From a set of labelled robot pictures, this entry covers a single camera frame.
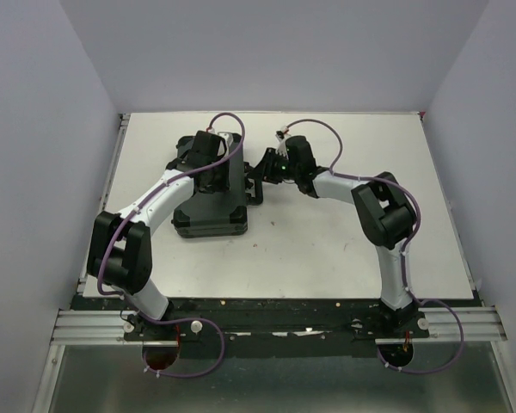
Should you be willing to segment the black poker chip case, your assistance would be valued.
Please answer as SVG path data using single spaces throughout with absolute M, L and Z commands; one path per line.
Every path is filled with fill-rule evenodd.
M 223 139 L 213 133 L 198 132 L 184 136 L 176 145 L 177 157 L 189 169 L 200 167 L 206 160 L 215 162 L 224 155 L 233 157 L 230 164 L 230 190 L 224 193 L 196 192 L 173 212 L 172 225 L 183 238 L 240 236 L 248 229 L 249 206 L 263 202 L 261 182 L 247 177 L 252 168 L 237 149 L 241 135 L 233 133 L 236 144 L 225 152 Z

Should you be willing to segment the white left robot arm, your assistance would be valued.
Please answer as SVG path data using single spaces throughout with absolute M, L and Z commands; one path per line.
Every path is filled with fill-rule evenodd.
M 212 127 L 186 138 L 164 172 L 143 195 L 117 213 L 103 211 L 93 224 L 86 273 L 98 292 L 127 298 L 145 315 L 144 330 L 156 340 L 174 327 L 169 299 L 151 279 L 151 238 L 175 209 L 197 194 L 230 189 L 230 160 L 243 150 L 244 136 Z

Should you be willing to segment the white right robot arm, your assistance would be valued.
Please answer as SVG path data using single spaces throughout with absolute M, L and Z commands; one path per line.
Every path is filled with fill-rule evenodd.
M 266 149 L 261 161 L 244 164 L 249 197 L 255 204 L 263 200 L 264 182 L 294 182 L 298 190 L 314 199 L 338 200 L 355 207 L 367 240 L 377 251 L 381 275 L 378 326 L 387 336 L 400 336 L 417 312 L 407 276 L 406 253 L 409 239 L 419 223 L 403 188 L 390 172 L 370 178 L 336 174 L 316 163 L 310 143 L 304 136 L 286 141 L 286 153 Z

